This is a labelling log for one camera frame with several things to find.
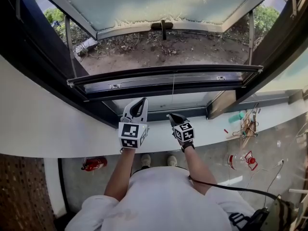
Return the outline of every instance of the dirt ground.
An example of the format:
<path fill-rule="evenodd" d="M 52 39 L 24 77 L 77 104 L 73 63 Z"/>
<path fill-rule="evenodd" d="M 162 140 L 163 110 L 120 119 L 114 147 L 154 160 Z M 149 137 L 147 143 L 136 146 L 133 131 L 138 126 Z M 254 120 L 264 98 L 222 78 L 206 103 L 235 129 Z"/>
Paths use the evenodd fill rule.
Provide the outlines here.
<path fill-rule="evenodd" d="M 158 31 L 135 33 L 105 39 L 79 61 L 90 75 L 164 65 L 243 64 L 245 35 L 232 29 L 221 35 L 171 31 L 162 40 Z"/>

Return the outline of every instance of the shoe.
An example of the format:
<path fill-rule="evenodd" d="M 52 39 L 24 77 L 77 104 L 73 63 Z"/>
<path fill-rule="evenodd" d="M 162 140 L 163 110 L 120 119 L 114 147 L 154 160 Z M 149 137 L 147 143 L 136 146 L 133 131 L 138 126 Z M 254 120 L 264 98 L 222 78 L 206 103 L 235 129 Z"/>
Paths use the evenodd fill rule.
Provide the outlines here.
<path fill-rule="evenodd" d="M 177 166 L 178 165 L 178 161 L 177 158 L 173 155 L 170 155 L 167 159 L 167 165 L 168 166 Z"/>
<path fill-rule="evenodd" d="M 147 167 L 150 167 L 150 164 L 151 164 L 151 157 L 149 154 L 143 154 L 142 157 L 141 157 L 141 164 L 142 164 L 142 167 L 143 166 L 147 166 Z"/>

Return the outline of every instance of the fire extinguisher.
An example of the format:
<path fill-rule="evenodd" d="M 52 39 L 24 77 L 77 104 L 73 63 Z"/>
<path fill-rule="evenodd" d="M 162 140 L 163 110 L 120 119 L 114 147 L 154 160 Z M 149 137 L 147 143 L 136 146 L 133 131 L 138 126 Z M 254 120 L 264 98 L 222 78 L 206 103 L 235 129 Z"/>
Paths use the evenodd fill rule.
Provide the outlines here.
<path fill-rule="evenodd" d="M 104 157 L 97 157 L 85 160 L 81 169 L 85 171 L 94 171 L 98 168 L 106 166 L 107 166 L 107 159 Z"/>

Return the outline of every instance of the white shirt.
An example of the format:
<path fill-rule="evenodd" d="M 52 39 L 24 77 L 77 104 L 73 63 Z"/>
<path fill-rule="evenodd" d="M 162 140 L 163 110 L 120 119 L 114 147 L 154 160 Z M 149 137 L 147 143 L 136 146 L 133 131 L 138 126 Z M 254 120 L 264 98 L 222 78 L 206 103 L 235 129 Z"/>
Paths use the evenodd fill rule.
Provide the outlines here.
<path fill-rule="evenodd" d="M 193 188 L 189 172 L 153 167 L 136 172 L 118 202 L 97 195 L 85 200 L 66 231 L 231 231 L 231 213 L 252 216 L 253 208 L 236 191 L 211 187 L 205 195 Z"/>

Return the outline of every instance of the wristwatch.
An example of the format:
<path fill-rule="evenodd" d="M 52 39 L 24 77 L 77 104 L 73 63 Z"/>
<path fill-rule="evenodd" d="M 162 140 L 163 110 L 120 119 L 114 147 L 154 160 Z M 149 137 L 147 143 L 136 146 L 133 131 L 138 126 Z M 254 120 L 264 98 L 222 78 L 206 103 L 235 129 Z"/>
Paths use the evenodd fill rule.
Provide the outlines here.
<path fill-rule="evenodd" d="M 192 146 L 193 149 L 194 149 L 193 141 L 185 142 L 185 143 L 182 145 L 182 151 L 185 152 L 185 149 L 186 149 L 188 146 Z"/>

